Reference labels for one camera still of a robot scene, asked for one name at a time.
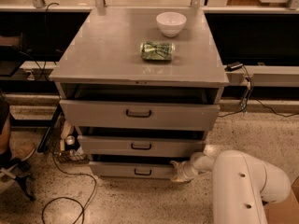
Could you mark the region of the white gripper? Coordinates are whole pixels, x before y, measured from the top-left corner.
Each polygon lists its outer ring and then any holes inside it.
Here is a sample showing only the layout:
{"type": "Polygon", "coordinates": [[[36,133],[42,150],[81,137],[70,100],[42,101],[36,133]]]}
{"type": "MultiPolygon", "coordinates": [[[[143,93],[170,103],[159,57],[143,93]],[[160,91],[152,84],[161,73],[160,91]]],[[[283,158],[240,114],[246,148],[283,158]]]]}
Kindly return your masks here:
{"type": "Polygon", "coordinates": [[[170,161],[170,164],[177,170],[176,176],[171,177],[170,180],[175,183],[185,183],[195,179],[209,171],[209,163],[206,160],[196,161],[170,161]]]}

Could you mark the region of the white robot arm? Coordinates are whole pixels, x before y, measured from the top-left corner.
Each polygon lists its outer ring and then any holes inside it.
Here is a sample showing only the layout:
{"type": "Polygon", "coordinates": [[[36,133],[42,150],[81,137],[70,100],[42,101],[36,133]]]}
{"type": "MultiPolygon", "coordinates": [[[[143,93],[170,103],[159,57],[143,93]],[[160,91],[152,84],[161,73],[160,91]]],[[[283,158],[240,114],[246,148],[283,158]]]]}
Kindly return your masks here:
{"type": "Polygon", "coordinates": [[[292,190],[286,173],[275,165],[237,150],[216,158],[196,152],[187,161],[172,161],[174,182],[212,173],[214,224],[268,224],[263,205],[281,203],[292,190]]]}

